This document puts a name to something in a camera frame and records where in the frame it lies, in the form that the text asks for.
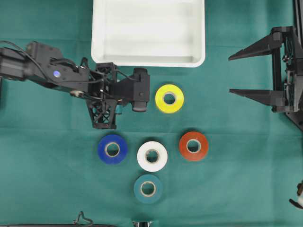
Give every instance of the white plastic bin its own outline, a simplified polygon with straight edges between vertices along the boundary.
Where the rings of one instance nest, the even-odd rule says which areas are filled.
[[[204,0],[94,0],[91,57],[121,66],[200,66]]]

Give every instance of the red tape roll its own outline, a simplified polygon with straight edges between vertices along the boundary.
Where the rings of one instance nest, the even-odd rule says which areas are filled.
[[[187,145],[190,141],[198,143],[198,151],[191,152]],[[180,154],[189,161],[199,161],[207,155],[208,152],[208,141],[204,135],[196,131],[190,131],[184,134],[179,141]]]

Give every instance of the table surface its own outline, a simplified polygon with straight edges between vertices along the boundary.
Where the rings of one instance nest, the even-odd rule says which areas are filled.
[[[58,47],[80,62],[90,58],[92,0],[2,0],[0,40],[25,47],[32,40]],[[91,127],[85,102],[28,82],[4,81],[0,103],[0,223],[71,223],[80,210],[95,223],[153,226],[301,226],[302,211],[288,202],[302,180],[302,134],[270,107],[229,93],[229,88],[272,88],[270,56],[228,62],[231,54],[294,24],[291,0],[207,0],[206,61],[198,68],[148,68],[146,113],[130,106],[118,130]],[[121,67],[131,74],[133,68]],[[163,114],[154,95],[174,83],[183,108]],[[188,162],[178,151],[187,130],[205,134],[209,153]],[[107,134],[123,136],[129,153],[108,166],[97,155]],[[162,198],[143,205],[135,180],[145,174],[136,153],[157,140],[168,151],[155,173]]]

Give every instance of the white tape roll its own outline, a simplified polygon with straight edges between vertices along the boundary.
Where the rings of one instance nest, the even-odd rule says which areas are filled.
[[[154,160],[149,160],[150,153],[155,153]],[[138,150],[138,163],[142,169],[148,172],[157,172],[161,170],[167,162],[167,151],[165,147],[155,141],[144,143]]]

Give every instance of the black wire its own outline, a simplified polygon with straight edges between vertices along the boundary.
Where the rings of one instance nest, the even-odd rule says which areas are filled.
[[[61,58],[61,59],[57,59],[57,60],[52,60],[51,64],[61,64],[61,63],[69,63],[73,66],[74,71],[78,70],[77,65],[70,59],[67,58]]]
[[[80,66],[85,65],[87,68],[89,68],[89,60],[86,57],[83,57],[81,60]]]
[[[10,42],[10,41],[5,41],[5,40],[0,40],[0,43],[5,43],[5,44],[8,44],[8,45],[11,45],[13,47],[15,47],[16,49],[18,49],[20,52],[22,52],[25,56],[27,56],[37,67],[38,69],[41,71],[44,79],[49,82],[54,82],[52,79],[50,79],[47,74],[44,72],[43,68],[38,64],[38,62],[36,62],[35,59],[33,59],[28,53],[26,53],[21,47],[17,46],[16,44]]]
[[[124,74],[123,72],[121,72],[120,70],[115,70],[116,72],[120,73],[122,76],[126,77],[127,79],[130,79],[130,80],[134,80],[134,81],[139,81],[137,79],[134,79],[134,78],[131,78],[130,76]]]
[[[104,81],[104,79],[97,79],[94,81],[87,81],[87,80],[67,80],[67,81],[60,81],[60,83],[83,83],[83,84],[96,84],[99,82]]]

